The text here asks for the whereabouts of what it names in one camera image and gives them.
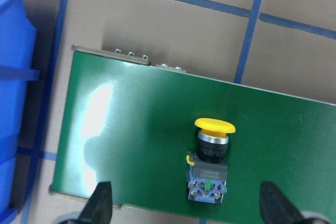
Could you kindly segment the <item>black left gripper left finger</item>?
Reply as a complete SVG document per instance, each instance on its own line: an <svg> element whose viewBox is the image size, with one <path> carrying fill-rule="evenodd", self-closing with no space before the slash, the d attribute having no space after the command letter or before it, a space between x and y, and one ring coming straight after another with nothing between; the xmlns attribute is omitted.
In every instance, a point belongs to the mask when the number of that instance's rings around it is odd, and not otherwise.
<svg viewBox="0 0 336 224"><path fill-rule="evenodd" d="M112 218L111 182L99 182L78 217L79 223L110 223Z"/></svg>

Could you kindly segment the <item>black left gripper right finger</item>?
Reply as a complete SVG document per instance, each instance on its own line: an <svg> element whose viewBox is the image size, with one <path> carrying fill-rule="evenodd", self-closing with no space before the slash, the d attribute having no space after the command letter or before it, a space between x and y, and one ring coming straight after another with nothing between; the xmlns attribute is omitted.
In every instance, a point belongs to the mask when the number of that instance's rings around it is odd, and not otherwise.
<svg viewBox="0 0 336 224"><path fill-rule="evenodd" d="M301 223L305 217L273 182L260 185L259 209L264 223Z"/></svg>

